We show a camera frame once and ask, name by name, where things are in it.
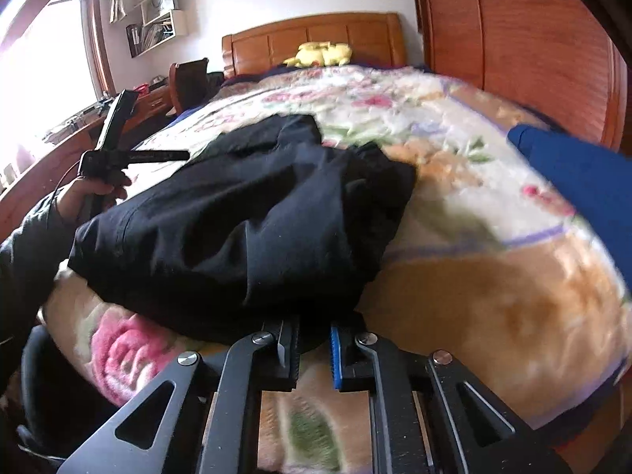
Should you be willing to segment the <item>left forearm dark sleeve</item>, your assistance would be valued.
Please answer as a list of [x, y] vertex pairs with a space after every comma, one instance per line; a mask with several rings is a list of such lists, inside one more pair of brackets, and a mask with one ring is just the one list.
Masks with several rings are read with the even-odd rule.
[[34, 322], [68, 258], [76, 227], [59, 214], [50, 195], [35, 205], [1, 244], [1, 340], [21, 335]]

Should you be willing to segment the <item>left hand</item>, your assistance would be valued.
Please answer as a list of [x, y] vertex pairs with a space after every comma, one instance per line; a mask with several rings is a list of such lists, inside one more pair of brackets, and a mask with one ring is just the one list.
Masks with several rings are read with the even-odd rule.
[[56, 197], [56, 208], [61, 218], [69, 224], [84, 223], [96, 197], [103, 198], [101, 210], [108, 210], [119, 200], [128, 198], [126, 189], [132, 181], [124, 173], [115, 175], [113, 181], [113, 184], [108, 184], [100, 179], [77, 177], [65, 185]]

